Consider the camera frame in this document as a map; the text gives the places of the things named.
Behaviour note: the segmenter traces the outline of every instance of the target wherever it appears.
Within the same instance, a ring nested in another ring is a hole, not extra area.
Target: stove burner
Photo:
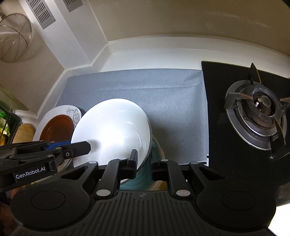
[[[286,135],[286,114],[279,99],[258,82],[242,80],[233,83],[226,93],[225,109],[240,137],[255,148],[271,150],[271,142],[278,137],[274,119],[283,136]]]

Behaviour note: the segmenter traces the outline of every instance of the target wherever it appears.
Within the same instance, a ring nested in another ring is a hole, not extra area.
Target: gray mat
[[[200,70],[140,69],[73,76],[57,103],[84,113],[112,98],[138,104],[147,114],[165,157],[179,164],[205,162],[209,132]]]

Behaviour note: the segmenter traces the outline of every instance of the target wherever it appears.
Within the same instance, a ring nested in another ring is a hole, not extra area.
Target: brown sauce in dish
[[[58,115],[44,127],[39,140],[61,142],[70,140],[74,131],[73,121],[69,116]]]

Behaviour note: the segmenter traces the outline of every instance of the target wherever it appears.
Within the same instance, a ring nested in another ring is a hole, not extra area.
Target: ventilation grille
[[[69,12],[83,5],[81,0],[63,0]]]
[[[55,22],[55,18],[44,0],[26,0],[26,2],[43,29]]]

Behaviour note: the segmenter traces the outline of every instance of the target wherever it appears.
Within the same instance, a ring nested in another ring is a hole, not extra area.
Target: wire strainer
[[[8,16],[0,11],[0,59],[10,62],[21,57],[28,48],[32,28],[27,16],[13,13]]]

